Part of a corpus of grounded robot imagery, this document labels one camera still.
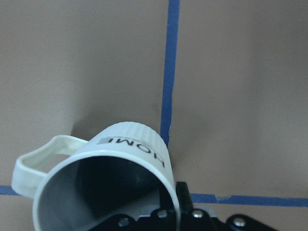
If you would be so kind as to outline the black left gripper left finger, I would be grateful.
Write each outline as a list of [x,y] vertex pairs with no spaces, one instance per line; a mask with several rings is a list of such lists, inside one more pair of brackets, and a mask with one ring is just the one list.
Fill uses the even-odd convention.
[[138,219],[126,214],[114,215],[104,222],[104,231],[176,231],[178,214],[167,189],[159,189],[159,207]]

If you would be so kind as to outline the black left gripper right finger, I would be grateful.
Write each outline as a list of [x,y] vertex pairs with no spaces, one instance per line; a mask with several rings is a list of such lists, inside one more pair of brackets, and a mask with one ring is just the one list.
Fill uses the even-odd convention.
[[193,205],[188,185],[177,182],[180,204],[180,231],[275,231],[274,228],[243,214],[230,216],[222,222],[213,213]]

